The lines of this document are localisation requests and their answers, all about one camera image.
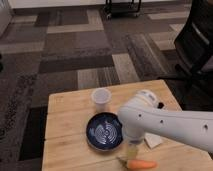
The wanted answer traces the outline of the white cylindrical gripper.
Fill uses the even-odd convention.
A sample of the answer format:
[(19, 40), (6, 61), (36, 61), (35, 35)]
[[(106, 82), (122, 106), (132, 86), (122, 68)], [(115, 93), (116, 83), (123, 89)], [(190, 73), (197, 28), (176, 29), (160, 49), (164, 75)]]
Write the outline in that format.
[(138, 147), (143, 142), (145, 137), (144, 131), (134, 131), (127, 130), (125, 128), (122, 129), (123, 138), (130, 144), (126, 147), (126, 157), (128, 160), (135, 159), (138, 154)]

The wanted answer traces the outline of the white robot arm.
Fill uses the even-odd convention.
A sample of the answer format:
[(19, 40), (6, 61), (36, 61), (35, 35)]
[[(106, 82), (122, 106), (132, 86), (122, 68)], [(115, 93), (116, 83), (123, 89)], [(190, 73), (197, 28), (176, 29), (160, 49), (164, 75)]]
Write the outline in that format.
[(140, 90), (117, 112), (123, 137), (140, 144), (146, 133), (213, 154), (213, 112), (159, 109), (159, 98), (149, 90)]

